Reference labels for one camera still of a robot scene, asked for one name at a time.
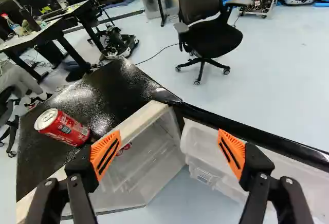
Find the chair armrest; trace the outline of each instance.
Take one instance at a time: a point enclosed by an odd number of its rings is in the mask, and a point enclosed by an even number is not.
[[[176,29],[178,34],[183,34],[190,30],[190,28],[182,22],[174,24],[174,28]]]
[[[227,7],[249,7],[253,4],[252,0],[229,0],[225,3]]]

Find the chair wheel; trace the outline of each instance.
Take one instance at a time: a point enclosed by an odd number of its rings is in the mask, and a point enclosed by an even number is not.
[[[224,74],[224,75],[228,75],[228,74],[230,74],[230,69],[224,69],[224,70],[223,70],[223,74]]]
[[[11,151],[11,152],[8,153],[8,156],[9,156],[10,158],[15,157],[16,155],[17,155],[17,152],[16,152],[16,151]]]

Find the blue hose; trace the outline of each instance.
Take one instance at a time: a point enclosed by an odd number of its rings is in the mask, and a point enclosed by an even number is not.
[[[314,3],[315,7],[329,7],[329,3]]]

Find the chair base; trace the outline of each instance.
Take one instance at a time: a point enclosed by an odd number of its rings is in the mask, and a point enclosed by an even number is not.
[[[9,125],[7,130],[4,132],[4,134],[0,137],[0,147],[4,146],[5,144],[2,142],[3,139],[8,137],[9,135],[9,144],[8,148],[6,150],[8,156],[10,158],[15,157],[17,155],[17,152],[12,151],[12,146],[14,145],[15,138],[16,138],[16,132],[19,127],[19,117],[15,115],[14,121],[7,121],[6,124]]]
[[[187,63],[177,65],[175,67],[175,70],[179,72],[182,67],[191,66],[191,65],[194,65],[194,64],[199,63],[199,62],[201,62],[201,67],[200,67],[199,76],[194,81],[194,84],[195,85],[199,85],[200,84],[200,81],[201,81],[201,78],[202,78],[202,73],[204,71],[205,63],[209,63],[209,64],[211,64],[211,65],[213,65],[215,67],[222,68],[224,75],[230,74],[231,67],[222,65],[221,63],[218,63],[217,61],[214,61],[212,59],[206,59],[206,58],[189,59],[189,61]]]

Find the cable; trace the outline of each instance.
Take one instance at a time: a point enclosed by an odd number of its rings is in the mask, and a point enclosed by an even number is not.
[[[175,45],[179,45],[179,43],[175,43],[175,44],[169,45],[169,46],[167,46],[167,47],[164,47],[162,50],[160,50],[159,52],[157,52],[157,53],[156,53],[155,55],[153,55],[152,57],[148,58],[147,60],[144,60],[144,61],[141,61],[141,62],[135,64],[135,66],[137,66],[137,65],[139,65],[139,64],[142,64],[142,63],[144,63],[144,62],[146,62],[146,61],[149,61],[150,59],[153,59],[153,58],[156,57],[158,54],[160,54],[162,51],[164,51],[166,48],[169,48],[169,47],[171,47],[171,46],[175,46]]]
[[[241,17],[241,14],[239,13],[236,20],[235,20],[235,22],[234,22],[234,24],[232,25],[234,28],[236,28],[235,24],[237,23],[237,21],[239,20],[240,17]]]

